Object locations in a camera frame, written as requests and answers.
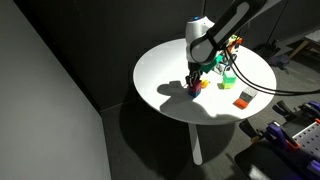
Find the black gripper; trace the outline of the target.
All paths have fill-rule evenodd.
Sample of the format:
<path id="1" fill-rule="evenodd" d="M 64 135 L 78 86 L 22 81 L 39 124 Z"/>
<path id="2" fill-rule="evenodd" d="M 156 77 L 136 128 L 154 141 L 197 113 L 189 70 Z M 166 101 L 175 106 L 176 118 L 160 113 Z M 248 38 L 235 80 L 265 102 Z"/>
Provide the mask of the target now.
<path id="1" fill-rule="evenodd" d="M 189 75 L 185 77 L 185 80 L 186 80 L 186 84 L 189 87 L 193 87 L 193 79 L 194 81 L 200 80 L 201 75 L 203 74 L 203 71 L 201 71 L 200 68 L 201 68 L 200 64 L 192 63 L 192 62 L 188 63 Z"/>

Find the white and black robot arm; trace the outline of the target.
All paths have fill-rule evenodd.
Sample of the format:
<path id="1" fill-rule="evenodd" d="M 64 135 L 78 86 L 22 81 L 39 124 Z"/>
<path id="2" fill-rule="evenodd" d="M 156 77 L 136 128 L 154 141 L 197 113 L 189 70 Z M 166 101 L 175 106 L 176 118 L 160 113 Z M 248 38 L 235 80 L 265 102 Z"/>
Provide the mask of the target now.
<path id="1" fill-rule="evenodd" d="M 281 0 L 234 0 L 215 23 L 206 16 L 193 17 L 186 24 L 186 58 L 189 74 L 186 83 L 192 87 L 201 77 L 200 67 L 209 65 L 226 41 L 246 23 Z"/>

